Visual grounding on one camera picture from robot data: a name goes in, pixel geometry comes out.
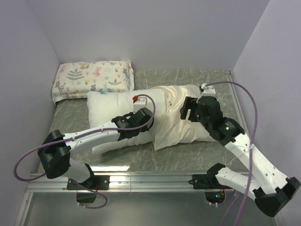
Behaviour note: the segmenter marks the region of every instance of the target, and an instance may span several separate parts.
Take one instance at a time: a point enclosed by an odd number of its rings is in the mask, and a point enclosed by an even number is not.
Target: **gray marble surface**
[[[149,89],[158,85],[201,85],[224,81],[223,70],[136,70],[135,89]],[[225,116],[238,121],[229,84],[215,85],[217,99]],[[86,99],[68,99],[58,103],[51,131],[72,133],[89,128]],[[123,147],[102,155],[91,150],[80,153],[75,160],[88,163],[94,171],[207,171],[220,162],[235,171],[246,171],[236,157],[217,142],[178,144],[155,151],[152,143]]]

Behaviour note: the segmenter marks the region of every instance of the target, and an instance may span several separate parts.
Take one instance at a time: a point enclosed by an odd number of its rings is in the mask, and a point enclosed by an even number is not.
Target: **floral pillow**
[[[87,92],[129,92],[134,90],[131,61],[65,63],[59,66],[52,87],[52,100],[87,98]]]

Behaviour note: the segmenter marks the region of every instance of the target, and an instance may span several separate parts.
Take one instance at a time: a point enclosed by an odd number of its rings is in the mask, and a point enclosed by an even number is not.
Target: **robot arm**
[[[234,120],[224,117],[212,86],[203,84],[199,98],[186,97],[181,109],[181,119],[200,122],[210,136],[231,151],[249,169],[250,138]],[[296,178],[289,178],[279,171],[255,146],[253,147],[253,178],[248,196],[259,209],[274,217],[295,195],[300,187]],[[207,172],[212,181],[244,193],[248,178],[231,171],[220,163]]]
[[[132,138],[140,132],[148,131],[152,126],[153,120],[150,125],[148,124],[140,129],[133,130],[131,128],[146,124],[151,117],[152,112],[148,108],[143,107],[135,110],[135,113],[118,116],[103,125],[84,131],[66,134],[61,134],[59,130],[51,132],[44,144],[57,140],[66,140],[66,142],[38,150],[46,176],[49,179],[66,176],[76,180],[83,186],[90,187],[94,183],[93,171],[88,164],[79,163],[73,160],[72,157],[94,146]]]

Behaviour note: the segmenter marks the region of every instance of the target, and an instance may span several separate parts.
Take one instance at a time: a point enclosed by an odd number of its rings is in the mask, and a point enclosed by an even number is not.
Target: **white pillow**
[[[165,112],[166,102],[164,91],[162,89],[136,90],[126,93],[106,93],[88,92],[87,105],[89,109],[90,127],[96,127],[111,121],[116,116],[122,116],[133,112],[132,98],[138,94],[147,94],[152,97],[156,103],[156,113],[154,124],[149,131],[140,133],[131,139],[123,139],[116,142],[105,143],[92,148],[93,154],[102,154],[104,152],[115,150],[125,146],[145,144],[154,140],[157,128],[160,125],[161,115]],[[148,99],[146,107],[153,111],[152,102]]]
[[[94,63],[65,63],[59,66],[52,87],[53,103],[70,98],[87,98],[89,91],[129,92],[134,90],[130,60]]]
[[[155,100],[156,113],[153,127],[147,132],[140,133],[137,137],[96,146],[92,149],[93,154],[101,154],[129,145],[145,144],[150,141],[153,141],[155,150],[177,143],[190,143],[194,140],[215,141],[200,123],[180,119],[180,109],[184,104],[185,97],[200,95],[199,87],[194,85],[158,86],[129,93],[88,92],[90,127],[101,125],[116,116],[132,112],[132,97],[138,94],[148,94]],[[153,109],[150,100],[148,100],[147,108],[151,111]]]

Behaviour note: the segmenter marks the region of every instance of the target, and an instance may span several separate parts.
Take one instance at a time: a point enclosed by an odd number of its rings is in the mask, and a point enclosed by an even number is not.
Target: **white wall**
[[[254,95],[259,111],[255,143],[286,175],[301,180],[301,1],[271,0],[234,68],[234,80]],[[239,91],[249,128],[253,107]],[[283,209],[300,225],[301,193]]]
[[[233,69],[269,0],[28,0],[61,62]]]
[[[26,0],[3,0],[0,6],[0,219],[16,220],[26,187],[13,176],[17,159],[40,145],[54,114],[51,87],[58,58]],[[28,177],[37,154],[19,168]]]

